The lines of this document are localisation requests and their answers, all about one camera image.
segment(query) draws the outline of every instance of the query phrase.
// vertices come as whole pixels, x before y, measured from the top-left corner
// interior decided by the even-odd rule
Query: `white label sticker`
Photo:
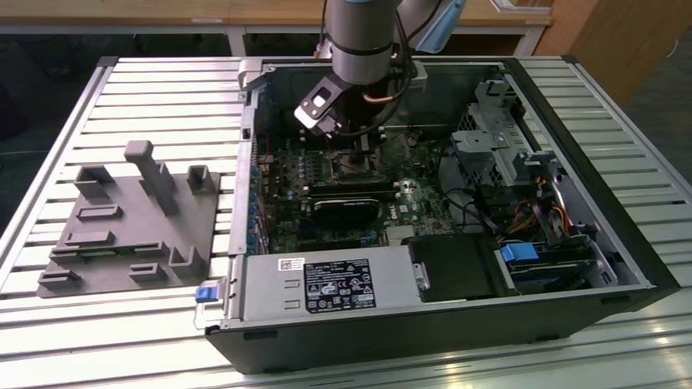
[[[281,258],[279,259],[279,271],[303,270],[305,263],[306,263],[305,258]]]
[[[198,19],[198,18],[194,18],[193,22],[194,23],[225,23],[225,20],[223,19]]]

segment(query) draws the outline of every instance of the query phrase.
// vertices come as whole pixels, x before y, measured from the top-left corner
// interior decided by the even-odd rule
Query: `power supply label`
[[[306,308],[311,314],[375,308],[370,261],[306,263]]]

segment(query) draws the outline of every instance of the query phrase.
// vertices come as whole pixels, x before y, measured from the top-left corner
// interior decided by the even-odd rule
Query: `metal bracket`
[[[249,91],[262,83],[265,75],[265,60],[262,58],[246,58],[238,65],[238,84],[242,91]]]

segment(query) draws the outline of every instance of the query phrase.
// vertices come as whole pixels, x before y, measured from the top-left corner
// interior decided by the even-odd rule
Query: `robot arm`
[[[382,111],[366,104],[382,105],[394,96],[373,97],[371,92],[387,92],[393,68],[395,31],[401,44],[429,53],[439,52],[455,29],[466,0],[331,0],[327,3],[327,33],[333,53],[334,74],[325,77],[303,99],[295,116],[317,134],[331,136],[358,133]],[[414,77],[406,69],[409,59],[402,56],[402,77]],[[397,96],[402,96],[410,82],[405,80]],[[338,101],[353,112],[338,113]]]

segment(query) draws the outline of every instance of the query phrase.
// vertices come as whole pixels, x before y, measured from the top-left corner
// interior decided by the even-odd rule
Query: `circuit board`
[[[415,235],[455,231],[433,168],[438,143],[419,142],[407,130],[389,131],[387,139],[369,161],[350,161],[347,150],[306,150],[291,141],[266,156],[273,253],[389,246],[395,243],[387,229],[398,226],[411,226]],[[363,169],[365,164],[374,169]],[[361,182],[393,187],[393,198],[379,202],[377,218],[351,228],[322,228],[309,212],[315,202],[309,187]]]

